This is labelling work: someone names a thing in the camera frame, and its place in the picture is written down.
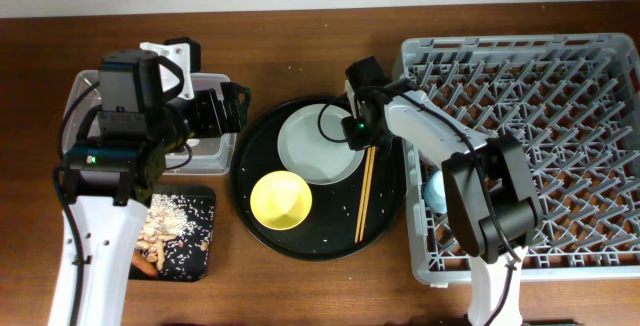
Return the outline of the grey plate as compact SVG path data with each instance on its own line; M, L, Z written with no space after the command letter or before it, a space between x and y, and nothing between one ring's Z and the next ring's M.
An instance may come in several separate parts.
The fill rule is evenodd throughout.
M346 179L364 158L363 151L353 151L346 143L334 143L322 136L317 122L323 107L324 104L312 104L293 112L277 138L278 155L284 167L314 185Z

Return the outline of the blue cup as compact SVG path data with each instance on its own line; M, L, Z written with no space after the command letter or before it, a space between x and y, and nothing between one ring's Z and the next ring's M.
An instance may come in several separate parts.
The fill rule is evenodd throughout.
M423 199L425 205L434 213L447 213L444 179L440 170L435 171L429 177L423 190Z

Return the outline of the yellow bowl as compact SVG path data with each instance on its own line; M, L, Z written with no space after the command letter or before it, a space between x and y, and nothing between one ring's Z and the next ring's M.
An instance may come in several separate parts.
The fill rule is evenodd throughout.
M285 231L299 226L310 214L310 186L290 171L274 171L261 177L250 194L250 210L264 227Z

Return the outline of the orange carrot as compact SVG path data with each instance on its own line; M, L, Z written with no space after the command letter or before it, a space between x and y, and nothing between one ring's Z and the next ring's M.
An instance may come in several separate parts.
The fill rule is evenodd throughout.
M151 279L157 279L159 277L159 273L156 267L138 251L133 252L131 263L137 270L141 271L145 276Z

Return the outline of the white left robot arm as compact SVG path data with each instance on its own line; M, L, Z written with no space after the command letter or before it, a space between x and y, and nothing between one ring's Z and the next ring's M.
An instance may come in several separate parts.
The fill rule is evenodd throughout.
M247 122L251 92L234 82L184 100L160 82L105 81L102 102L88 112L101 131L82 126L52 172L63 208L62 257L48 322L116 325L130 264L165 156L190 138L237 133Z

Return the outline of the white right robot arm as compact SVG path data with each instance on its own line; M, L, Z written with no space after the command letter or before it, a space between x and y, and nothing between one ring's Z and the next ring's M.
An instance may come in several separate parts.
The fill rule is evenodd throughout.
M351 114L342 122L349 147L398 137L441 171L452 234L470 258L471 325L521 325L523 259L543 221L522 143L491 137L457 121L409 80L345 86Z

